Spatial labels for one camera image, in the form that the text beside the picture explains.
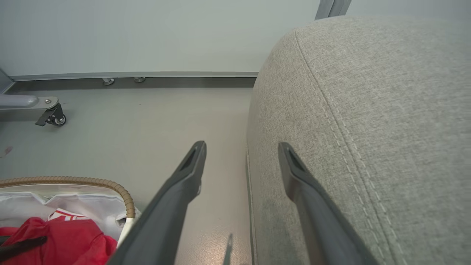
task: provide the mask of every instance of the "gray upholstery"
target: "gray upholstery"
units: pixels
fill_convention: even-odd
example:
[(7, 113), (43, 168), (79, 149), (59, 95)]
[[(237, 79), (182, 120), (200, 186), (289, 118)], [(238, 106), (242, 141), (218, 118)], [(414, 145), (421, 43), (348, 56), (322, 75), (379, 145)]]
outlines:
[(256, 264), (309, 262), (281, 141), (380, 264), (470, 261), (469, 40), (447, 22), (335, 17), (279, 41), (247, 132)]

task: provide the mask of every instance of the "sofa seam stitching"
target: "sofa seam stitching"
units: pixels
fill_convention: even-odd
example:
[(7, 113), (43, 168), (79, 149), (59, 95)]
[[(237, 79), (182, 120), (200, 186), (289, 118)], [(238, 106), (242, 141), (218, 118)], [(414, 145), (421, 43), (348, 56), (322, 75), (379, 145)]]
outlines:
[(343, 121), (342, 114), (340, 113), (339, 109), (337, 108), (336, 104), (335, 104), (334, 101), (333, 101), (332, 95), (330, 94), (330, 92), (329, 92), (328, 90), (327, 90), (327, 93), (328, 93), (329, 97), (331, 98), (331, 101), (332, 101), (332, 104), (333, 104), (335, 110), (336, 110), (337, 113), (339, 114), (339, 119), (340, 119), (340, 121), (342, 122), (342, 126), (345, 128), (345, 131), (347, 132), (347, 135), (350, 137), (350, 139), (351, 139), (351, 141), (352, 141), (352, 143), (353, 143), (353, 147), (354, 147), (354, 149), (355, 149), (355, 151), (356, 151), (356, 153), (357, 153), (357, 155), (358, 155), (358, 158), (359, 158), (359, 160), (360, 160), (360, 162), (361, 162), (363, 168), (364, 168), (365, 171), (366, 171), (366, 175), (367, 175), (367, 177), (368, 177), (368, 182), (370, 183), (370, 185), (371, 185), (371, 187), (372, 187), (372, 189), (373, 189), (373, 192), (374, 192), (374, 194), (375, 194), (375, 196), (376, 196), (376, 199), (378, 200), (378, 204), (379, 204), (379, 206), (381, 207), (381, 210), (383, 211), (384, 215), (386, 216), (386, 221), (388, 221), (389, 228), (390, 228), (390, 230), (391, 230), (391, 232), (392, 232), (392, 235), (394, 236), (394, 239), (395, 239), (396, 244), (397, 244), (397, 246), (398, 246), (399, 252), (400, 252), (401, 255), (402, 255), (402, 261), (404, 262), (405, 265), (408, 265), (406, 259), (404, 258), (404, 252), (403, 252), (403, 250), (402, 250), (401, 244), (399, 243), (399, 239), (398, 239), (398, 237), (397, 237), (397, 235), (396, 235), (396, 232), (394, 231), (394, 228), (392, 227), (392, 223), (391, 223), (391, 220), (390, 220), (390, 218), (389, 218), (389, 216), (388, 216), (386, 207), (383, 205), (382, 200), (381, 200), (381, 198), (380, 198), (378, 192), (376, 191), (376, 187), (375, 187), (375, 185), (373, 184), (373, 182), (372, 182), (372, 180), (371, 180), (371, 175), (370, 175), (370, 173), (368, 172), (368, 169), (367, 169), (367, 167), (366, 167), (366, 165), (365, 165), (365, 162), (364, 162), (362, 156), (360, 155), (360, 152), (358, 151), (357, 145), (356, 145), (355, 141), (353, 140), (353, 137), (352, 137), (352, 135), (350, 134), (350, 131), (348, 130), (347, 126), (345, 125), (345, 123), (344, 123), (344, 121)]
[[(301, 59), (302, 59), (302, 61), (306, 64), (306, 66), (307, 66), (307, 69), (306, 69), (306, 66), (303, 64), (303, 68), (304, 68), (305, 71), (308, 71), (308, 73), (310, 74), (310, 76), (312, 76), (312, 78), (314, 79), (314, 81), (316, 81), (317, 86), (318, 86), (319, 89), (320, 89), (319, 82), (318, 82), (318, 80), (315, 78), (315, 76), (312, 74), (312, 71), (311, 71), (311, 69), (310, 69), (309, 66), (308, 66), (307, 60), (306, 60), (304, 54), (302, 53), (302, 50), (301, 50), (301, 47), (300, 47), (299, 41), (298, 41), (297, 31), (298, 31), (298, 29), (295, 29), (295, 30), (294, 30), (294, 38), (295, 38), (295, 40), (296, 40), (297, 51), (298, 51), (299, 53), (301, 53)], [(350, 167), (349, 167), (349, 164), (348, 164), (348, 162), (347, 162), (347, 160), (346, 160), (346, 158), (345, 158), (345, 154), (343, 153), (343, 150), (342, 150), (342, 148), (341, 148), (341, 146), (340, 146), (340, 143), (339, 143), (339, 140), (338, 140), (338, 138), (337, 138), (337, 135), (336, 135), (335, 132), (334, 132), (334, 129), (333, 129), (333, 127), (332, 127), (332, 123), (331, 123), (331, 121), (330, 121), (330, 118), (329, 118), (329, 116), (327, 115), (327, 112), (326, 112), (326, 110), (325, 110), (325, 108), (324, 108), (324, 106), (323, 106), (323, 104), (322, 104), (322, 102), (321, 102), (321, 100), (320, 100), (320, 97), (319, 97), (319, 95), (318, 95), (318, 93), (317, 93), (317, 91), (316, 91), (315, 88), (314, 88), (314, 93), (315, 93), (316, 98), (317, 98), (317, 100), (319, 101), (319, 104), (320, 104), (320, 106), (321, 106), (321, 108), (322, 108), (322, 110), (323, 110), (323, 112), (324, 112), (324, 115), (325, 115), (325, 117), (326, 117), (326, 119), (327, 119), (327, 121), (328, 121), (328, 123), (329, 123), (330, 129), (331, 129), (332, 134), (333, 134), (333, 136), (334, 136), (334, 138), (335, 138), (335, 141), (337, 142), (337, 146), (338, 146), (338, 148), (339, 148), (339, 150), (340, 150), (340, 153), (341, 153), (341, 155), (342, 155), (343, 161), (345, 162), (345, 166), (347, 167), (347, 170), (348, 170), (348, 173), (349, 173), (349, 175), (350, 175), (350, 178), (351, 178), (352, 181), (353, 181), (353, 186), (355, 187), (355, 191), (356, 191), (356, 193), (357, 193), (357, 195), (358, 195), (358, 199), (360, 200), (360, 203), (361, 203), (361, 205), (362, 205), (363, 213), (364, 213), (365, 216), (366, 216), (366, 223), (365, 223), (365, 224), (366, 224), (366, 227), (372, 232), (373, 237), (374, 237), (374, 240), (375, 240), (375, 242), (376, 242), (376, 246), (377, 246), (377, 248), (378, 248), (378, 251), (379, 251), (379, 253), (380, 253), (380, 255), (381, 255), (381, 258), (383, 259), (383, 263), (384, 263), (385, 265), (387, 265), (387, 263), (386, 263), (386, 258), (384, 257), (384, 254), (383, 254), (383, 252), (382, 252), (382, 250), (381, 250), (381, 246), (380, 246), (380, 244), (379, 244), (378, 237), (376, 236), (375, 229), (373, 229), (373, 226), (372, 226), (371, 221), (370, 221), (369, 214), (367, 213), (365, 204), (364, 204), (363, 200), (361, 199), (361, 195), (360, 195), (360, 191), (358, 190), (357, 182), (355, 181), (355, 178), (353, 177), (353, 173), (352, 173), (352, 171), (351, 171), (351, 169), (350, 169)]]

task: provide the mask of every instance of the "red cloth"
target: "red cloth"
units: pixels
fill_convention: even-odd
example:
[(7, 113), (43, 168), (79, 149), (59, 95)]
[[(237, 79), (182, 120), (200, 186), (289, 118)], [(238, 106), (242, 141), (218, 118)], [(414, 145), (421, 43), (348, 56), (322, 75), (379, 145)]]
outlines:
[[(0, 236), (14, 229), (0, 228)], [(28, 219), (2, 245), (12, 245), (26, 239), (47, 236), (43, 245), (15, 256), (5, 265), (104, 265), (116, 250), (116, 240), (106, 236), (92, 220), (64, 221), (41, 218)]]

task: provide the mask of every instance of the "gray floor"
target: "gray floor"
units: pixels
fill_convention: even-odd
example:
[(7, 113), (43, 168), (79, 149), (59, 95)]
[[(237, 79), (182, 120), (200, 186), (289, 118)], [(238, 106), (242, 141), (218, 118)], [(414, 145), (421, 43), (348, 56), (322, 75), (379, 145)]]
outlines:
[(252, 263), (245, 128), (253, 79), (153, 78), (24, 82), (9, 93), (56, 96), (67, 124), (38, 112), (0, 112), (0, 178), (38, 175), (116, 181), (144, 209), (197, 140), (208, 154), (201, 194), (188, 207), (175, 264)]

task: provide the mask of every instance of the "white wall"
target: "white wall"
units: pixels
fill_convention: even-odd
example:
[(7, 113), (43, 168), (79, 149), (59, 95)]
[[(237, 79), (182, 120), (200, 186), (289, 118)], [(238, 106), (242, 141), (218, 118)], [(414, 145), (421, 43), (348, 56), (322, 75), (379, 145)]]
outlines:
[(415, 16), (471, 20), (471, 0), (351, 0), (347, 16)]
[(10, 76), (258, 71), (319, 0), (1, 0)]

